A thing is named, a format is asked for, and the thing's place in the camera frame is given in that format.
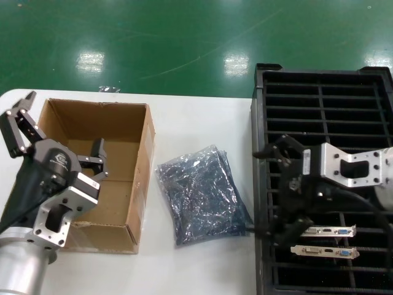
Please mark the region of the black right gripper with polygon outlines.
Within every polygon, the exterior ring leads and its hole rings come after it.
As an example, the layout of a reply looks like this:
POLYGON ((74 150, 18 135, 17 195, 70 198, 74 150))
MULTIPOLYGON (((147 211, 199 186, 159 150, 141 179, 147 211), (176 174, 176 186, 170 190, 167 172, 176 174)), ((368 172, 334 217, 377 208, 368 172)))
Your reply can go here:
POLYGON ((246 232, 269 241, 273 246, 295 245, 302 234, 314 226, 307 216, 338 211, 337 196, 334 194, 338 186, 319 176, 305 176, 300 167, 290 167, 304 150, 304 145, 283 134, 262 150, 252 153, 256 159, 275 159, 281 171, 279 214, 273 216, 269 225, 245 228, 246 232))

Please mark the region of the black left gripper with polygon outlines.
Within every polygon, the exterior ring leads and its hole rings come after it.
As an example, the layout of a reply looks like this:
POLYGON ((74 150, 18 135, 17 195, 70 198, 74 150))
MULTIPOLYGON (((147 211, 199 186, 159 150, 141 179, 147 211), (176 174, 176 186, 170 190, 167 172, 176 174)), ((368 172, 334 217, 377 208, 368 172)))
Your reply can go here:
POLYGON ((82 168, 93 171, 101 182, 109 175, 104 139, 93 142, 90 155, 76 155, 66 146, 46 139, 45 133, 29 115, 36 92, 18 100, 1 114, 1 133, 11 158, 23 156, 22 165, 1 216, 1 232, 9 227, 32 228, 40 205, 64 190, 71 175, 82 168), (28 140, 31 147, 23 141, 28 140))

